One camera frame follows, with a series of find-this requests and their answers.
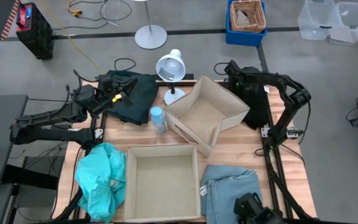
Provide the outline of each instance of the wooden table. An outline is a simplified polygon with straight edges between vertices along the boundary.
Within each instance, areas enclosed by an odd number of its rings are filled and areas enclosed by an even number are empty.
[[[181,87],[186,93],[190,92],[192,87]],[[160,87],[154,106],[164,107],[163,95],[168,90],[167,87]],[[272,111],[273,122],[276,123],[280,118],[284,105],[278,94],[278,90],[270,87],[268,95],[270,108]],[[91,124],[91,118],[83,123],[74,124],[74,128],[88,128]],[[186,140],[168,129],[164,135],[157,135],[154,131],[153,124],[138,126],[131,123],[123,123],[117,118],[108,116],[104,130],[104,142],[110,142],[119,150],[127,152],[129,146],[140,146],[149,144],[183,144]],[[297,140],[287,140],[284,143],[289,148],[300,153]],[[60,176],[57,205],[53,217],[57,217],[68,205],[71,197],[76,194],[78,184],[74,181],[74,188],[71,191],[73,183],[73,170],[76,162],[76,155],[80,146],[75,142],[70,142],[67,147],[65,161],[63,163],[62,174]],[[229,166],[243,166],[247,169],[257,171],[259,184],[262,192],[262,201],[264,206],[272,208],[272,199],[270,196],[269,182],[265,162],[263,157],[256,156],[254,151],[262,148],[260,133],[247,127],[245,123],[240,126],[225,130],[219,134],[218,141],[212,154],[206,158],[198,153],[200,179],[204,174],[207,164],[219,164]],[[283,168],[287,180],[287,187],[296,201],[303,207],[306,213],[312,217],[316,216],[313,205],[313,199],[309,188],[308,178],[302,161],[284,147],[280,147]],[[85,151],[81,150],[78,158],[84,156]],[[275,165],[274,156],[271,155],[272,163]],[[285,211],[281,191],[277,188],[278,200],[281,211]],[[113,222],[123,221],[123,208],[120,206],[116,212]],[[80,212],[80,218],[85,216],[85,211]],[[201,217],[198,222],[204,222],[205,218]]]

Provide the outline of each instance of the concrete floor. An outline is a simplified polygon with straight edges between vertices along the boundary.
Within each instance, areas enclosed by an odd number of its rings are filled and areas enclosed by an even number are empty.
[[[35,2],[45,17],[39,0]],[[95,23],[81,21],[67,14],[65,4],[60,0],[44,1],[53,7],[56,17],[64,26],[95,26]],[[108,9],[114,6],[107,3]],[[70,34],[101,34],[135,32],[146,23],[144,3],[128,1],[133,13],[127,19],[117,22],[119,27],[106,26],[101,29],[70,29]],[[302,0],[265,0],[266,18],[269,28],[296,27],[296,18],[303,5]],[[78,9],[90,17],[98,17],[99,7],[79,4]],[[222,0],[151,1],[150,13],[154,23],[167,30],[222,29],[225,25],[226,2]],[[14,28],[9,36],[15,36]],[[224,34],[170,35],[167,43],[157,50],[139,48],[133,37],[77,39],[75,42],[103,71],[113,69],[117,58],[129,57],[136,61],[132,71],[155,73],[157,60],[173,48],[183,52],[187,73],[199,77],[206,73],[222,79],[213,72],[213,65],[233,58],[240,66],[260,68],[257,49],[227,45]],[[303,40],[299,32],[271,32],[262,42],[269,71],[287,74],[304,84],[310,91],[311,119],[302,154],[317,214],[322,220],[358,223],[358,128],[352,128],[345,120],[347,112],[355,107],[358,96],[358,44],[346,47],[332,45],[326,41]],[[36,60],[17,41],[0,42],[0,94],[24,93],[30,98],[63,100],[64,86],[77,85],[72,69],[87,78],[98,73],[91,64],[70,45],[68,40],[56,40],[54,57],[49,61]],[[123,62],[119,67],[125,68]],[[26,114],[39,113],[59,107],[59,101],[29,101]],[[295,124],[303,129],[307,107],[295,117]],[[26,156],[36,156],[53,147],[55,142],[35,142],[25,146]],[[21,153],[23,147],[14,147],[12,157]],[[10,161],[20,164],[22,158]],[[31,219],[43,220],[49,217],[53,192],[40,190],[24,200],[22,211]],[[30,223],[19,214],[15,223]]]

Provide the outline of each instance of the dark green cloth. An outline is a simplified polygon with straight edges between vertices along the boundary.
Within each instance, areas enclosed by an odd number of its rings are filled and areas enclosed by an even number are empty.
[[[149,110],[153,105],[157,96],[158,86],[155,82],[155,76],[147,74],[139,74],[129,71],[113,71],[109,70],[108,75],[119,75],[122,77],[137,77],[137,83],[129,93],[131,106],[125,103],[116,103],[113,108],[106,110],[112,116],[119,118],[123,122],[130,122],[137,125],[147,123],[149,121]]]

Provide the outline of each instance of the wicker basket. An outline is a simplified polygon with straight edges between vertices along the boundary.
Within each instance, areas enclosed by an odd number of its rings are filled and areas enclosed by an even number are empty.
[[[240,10],[246,13],[250,22],[249,26],[237,26],[236,11]],[[233,1],[230,4],[231,30],[242,32],[260,33],[266,28],[266,19],[262,4],[259,0],[240,0]]]

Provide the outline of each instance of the beige fabric bin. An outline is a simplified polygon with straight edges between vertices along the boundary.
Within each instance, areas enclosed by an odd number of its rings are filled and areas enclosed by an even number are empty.
[[[124,221],[191,220],[201,216],[194,144],[130,147]]]
[[[249,107],[236,95],[203,75],[191,92],[164,108],[169,128],[196,144],[208,157],[220,131],[240,124]]]

